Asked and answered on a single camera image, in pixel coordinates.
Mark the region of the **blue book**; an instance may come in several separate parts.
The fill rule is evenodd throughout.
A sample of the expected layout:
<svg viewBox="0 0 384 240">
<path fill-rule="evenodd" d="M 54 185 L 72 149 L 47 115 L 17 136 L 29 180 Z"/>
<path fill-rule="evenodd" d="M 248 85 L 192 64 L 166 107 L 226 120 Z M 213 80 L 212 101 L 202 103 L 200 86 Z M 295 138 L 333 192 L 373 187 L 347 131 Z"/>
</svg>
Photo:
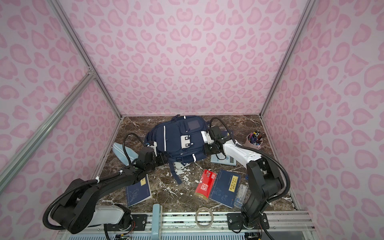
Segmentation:
<svg viewBox="0 0 384 240">
<path fill-rule="evenodd" d="M 235 204 L 240 183 L 240 175 L 220 170 L 211 189 L 209 198 L 232 209 Z"/>
<path fill-rule="evenodd" d="M 220 139 L 227 142 L 227 141 L 233 141 L 233 131 L 221 131 Z"/>
<path fill-rule="evenodd" d="M 145 176 L 138 183 L 126 187 L 126 198 L 129 207 L 152 198 L 151 187 L 148 176 Z"/>
</svg>

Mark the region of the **navy blue student backpack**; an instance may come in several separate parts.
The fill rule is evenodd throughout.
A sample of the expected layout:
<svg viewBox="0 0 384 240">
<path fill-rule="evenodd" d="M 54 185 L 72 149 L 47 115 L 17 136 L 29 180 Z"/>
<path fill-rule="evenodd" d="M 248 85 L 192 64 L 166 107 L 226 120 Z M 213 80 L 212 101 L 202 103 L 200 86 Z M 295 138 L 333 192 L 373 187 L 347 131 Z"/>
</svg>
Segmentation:
<svg viewBox="0 0 384 240">
<path fill-rule="evenodd" d="M 169 164 L 173 178 L 180 185 L 182 180 L 175 172 L 174 163 L 185 165 L 205 159 L 207 130 L 208 123 L 202 117 L 177 115 L 150 130 L 145 143 L 156 148 L 156 153 Z"/>
</svg>

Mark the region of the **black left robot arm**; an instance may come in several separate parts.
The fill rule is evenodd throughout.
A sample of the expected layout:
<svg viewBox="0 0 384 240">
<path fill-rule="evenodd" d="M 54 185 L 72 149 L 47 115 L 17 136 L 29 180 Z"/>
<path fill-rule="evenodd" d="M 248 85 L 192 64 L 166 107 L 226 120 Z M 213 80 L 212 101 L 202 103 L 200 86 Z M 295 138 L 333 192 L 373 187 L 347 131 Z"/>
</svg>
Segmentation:
<svg viewBox="0 0 384 240">
<path fill-rule="evenodd" d="M 101 213 L 98 201 L 112 192 L 140 183 L 156 167 L 168 162 L 169 154 L 160 152 L 154 143 L 145 144 L 139 156 L 117 173 L 103 178 L 72 181 L 66 191 L 47 207 L 42 222 L 50 230 L 67 230 L 77 234 L 88 227 L 99 225 L 105 228 L 114 225 L 116 229 L 133 229 L 131 211 L 120 204 Z"/>
</svg>

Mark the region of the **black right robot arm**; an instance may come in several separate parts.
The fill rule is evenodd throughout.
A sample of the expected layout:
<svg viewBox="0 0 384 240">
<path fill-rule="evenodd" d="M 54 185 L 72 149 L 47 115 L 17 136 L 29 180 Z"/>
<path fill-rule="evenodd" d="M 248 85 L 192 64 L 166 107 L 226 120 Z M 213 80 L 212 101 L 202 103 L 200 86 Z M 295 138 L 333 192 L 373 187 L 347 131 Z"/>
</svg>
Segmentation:
<svg viewBox="0 0 384 240">
<path fill-rule="evenodd" d="M 247 169 L 251 195 L 241 207 L 240 217 L 229 219 L 229 229 L 240 233 L 254 227 L 267 232 L 264 211 L 273 201 L 284 197 L 291 187 L 290 177 L 284 167 L 273 157 L 251 147 L 241 145 L 230 132 L 227 124 L 218 117 L 209 121 L 205 143 L 207 154 L 232 157 Z"/>
</svg>

